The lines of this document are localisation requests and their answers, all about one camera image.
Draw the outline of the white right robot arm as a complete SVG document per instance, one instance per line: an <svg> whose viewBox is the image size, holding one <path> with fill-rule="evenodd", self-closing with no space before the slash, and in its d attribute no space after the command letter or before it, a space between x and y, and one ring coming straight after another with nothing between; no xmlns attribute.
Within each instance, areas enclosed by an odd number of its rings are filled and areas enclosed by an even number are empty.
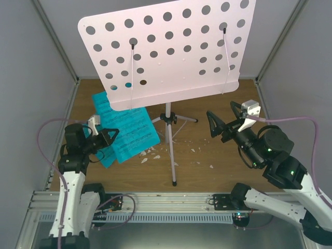
<svg viewBox="0 0 332 249"><path fill-rule="evenodd" d="M226 143L233 140L239 156L250 169L263 169L263 177L278 189L293 196L298 205L291 204L260 192L253 187L236 183L229 194L237 227L245 228L249 215L244 210L260 210L283 219L300 229L311 241L331 245L331 199L317 184L314 172L291 156L294 142L276 125L281 119L261 118L258 102L249 100L242 104L230 102L236 119L224 123L207 111L211 137L221 136Z"/></svg>

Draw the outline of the white tripod music stand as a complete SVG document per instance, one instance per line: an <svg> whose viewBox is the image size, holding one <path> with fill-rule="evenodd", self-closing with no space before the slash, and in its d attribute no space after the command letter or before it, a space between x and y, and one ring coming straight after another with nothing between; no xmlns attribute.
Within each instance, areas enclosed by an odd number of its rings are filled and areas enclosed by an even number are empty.
<svg viewBox="0 0 332 249"><path fill-rule="evenodd" d="M239 87L255 1L173 1L83 17L77 28L116 111Z"/></svg>

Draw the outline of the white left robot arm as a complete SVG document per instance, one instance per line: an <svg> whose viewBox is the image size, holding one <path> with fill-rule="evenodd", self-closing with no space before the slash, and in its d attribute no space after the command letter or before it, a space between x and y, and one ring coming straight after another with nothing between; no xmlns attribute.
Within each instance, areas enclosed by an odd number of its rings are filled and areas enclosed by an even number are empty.
<svg viewBox="0 0 332 249"><path fill-rule="evenodd" d="M96 210L106 206L101 183L85 184L91 154L108 148L118 129L97 130L74 123L65 128L66 144L61 147L58 171L60 192L56 216L40 248L89 248L89 230Z"/></svg>

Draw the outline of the cyan sheet music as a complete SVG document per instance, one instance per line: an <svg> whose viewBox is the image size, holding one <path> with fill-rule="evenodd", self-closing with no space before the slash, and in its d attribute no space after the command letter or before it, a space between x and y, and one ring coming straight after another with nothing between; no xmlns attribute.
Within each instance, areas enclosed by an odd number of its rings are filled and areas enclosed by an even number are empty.
<svg viewBox="0 0 332 249"><path fill-rule="evenodd" d="M99 115L101 119L101 124L96 126L97 130L100 131L106 128L106 121L104 120L104 116L106 115L107 111L111 111L112 109L110 107L105 91L94 94L92 96L92 100L95 107L95 113ZM109 168L116 160L116 154L112 146L108 146L107 148L99 150L96 154L96 157L105 168Z"/></svg>
<svg viewBox="0 0 332 249"><path fill-rule="evenodd" d="M124 111L107 111L106 128L119 129L112 148L119 163L123 163L142 151L160 143L159 135L146 108Z"/></svg>

